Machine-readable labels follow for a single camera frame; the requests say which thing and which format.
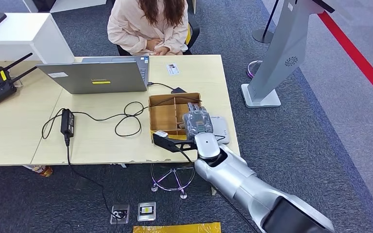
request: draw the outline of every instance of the metal stool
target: metal stool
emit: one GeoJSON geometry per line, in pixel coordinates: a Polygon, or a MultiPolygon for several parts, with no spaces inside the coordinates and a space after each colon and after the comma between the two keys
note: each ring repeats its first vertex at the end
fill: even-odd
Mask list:
{"type": "Polygon", "coordinates": [[[257,61],[253,61],[253,62],[250,62],[247,66],[247,75],[248,77],[250,77],[251,79],[254,78],[255,74],[252,73],[252,68],[255,66],[255,65],[258,65],[258,64],[261,64],[262,63],[262,60],[257,60],[257,61]]]}
{"type": "Polygon", "coordinates": [[[156,179],[155,176],[154,176],[154,172],[153,172],[153,168],[154,168],[154,164],[151,164],[151,177],[152,177],[152,182],[153,182],[153,185],[151,187],[151,190],[153,192],[156,192],[158,191],[158,188],[162,189],[162,190],[165,190],[165,191],[181,191],[181,199],[185,199],[187,198],[187,193],[185,192],[185,188],[188,187],[188,185],[192,182],[192,180],[194,179],[194,176],[195,176],[195,167],[194,165],[190,165],[188,163],[187,166],[184,166],[184,164],[181,164],[180,166],[176,166],[176,167],[173,167],[174,164],[170,164],[172,167],[169,169],[169,171],[167,173],[165,173],[163,176],[161,176],[161,178],[159,179],[156,179]],[[182,185],[181,184],[181,180],[179,179],[179,176],[177,174],[177,171],[181,171],[181,170],[187,170],[187,169],[192,169],[193,172],[192,172],[192,176],[189,178],[188,182],[185,184],[185,185],[182,185]],[[163,181],[167,176],[169,176],[171,173],[174,174],[175,176],[175,179],[176,179],[176,182],[178,184],[178,187],[177,188],[167,188],[167,187],[164,187],[160,184],[161,181],[163,181]]]}

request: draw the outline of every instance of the hand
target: hand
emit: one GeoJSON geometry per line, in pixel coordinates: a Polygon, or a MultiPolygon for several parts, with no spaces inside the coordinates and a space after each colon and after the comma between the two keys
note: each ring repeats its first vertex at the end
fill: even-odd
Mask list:
{"type": "Polygon", "coordinates": [[[155,46],[157,46],[159,43],[161,43],[161,40],[159,39],[152,39],[147,41],[147,49],[149,51],[154,51],[155,46]]]}
{"type": "Polygon", "coordinates": [[[165,55],[170,51],[168,47],[160,47],[155,49],[154,55],[165,55]]]}

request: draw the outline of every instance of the person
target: person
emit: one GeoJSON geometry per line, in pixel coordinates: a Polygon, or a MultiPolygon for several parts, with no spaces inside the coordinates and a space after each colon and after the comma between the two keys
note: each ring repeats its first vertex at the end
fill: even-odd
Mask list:
{"type": "Polygon", "coordinates": [[[182,55],[187,11],[186,0],[116,0],[108,38],[131,55],[182,55]]]}

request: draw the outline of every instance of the stanchion base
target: stanchion base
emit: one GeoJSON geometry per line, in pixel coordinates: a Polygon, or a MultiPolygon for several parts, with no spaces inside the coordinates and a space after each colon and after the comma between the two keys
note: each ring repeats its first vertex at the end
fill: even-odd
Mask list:
{"type": "Polygon", "coordinates": [[[241,90],[247,108],[268,108],[281,106],[281,101],[279,100],[275,89],[272,90],[264,99],[257,102],[252,101],[250,93],[248,92],[248,84],[242,84],[241,90]]]}
{"type": "Polygon", "coordinates": [[[274,33],[267,31],[267,33],[265,34],[265,37],[262,37],[263,34],[264,34],[263,29],[257,29],[252,32],[252,37],[254,38],[254,40],[264,43],[264,44],[271,43],[272,38],[274,37],[274,33]]]}

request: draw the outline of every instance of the laptop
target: laptop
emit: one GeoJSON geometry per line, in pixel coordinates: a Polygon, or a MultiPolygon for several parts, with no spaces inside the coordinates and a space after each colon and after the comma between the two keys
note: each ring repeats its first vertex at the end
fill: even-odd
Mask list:
{"type": "Polygon", "coordinates": [[[146,91],[149,56],[90,57],[80,63],[38,64],[71,94],[146,91]]]}

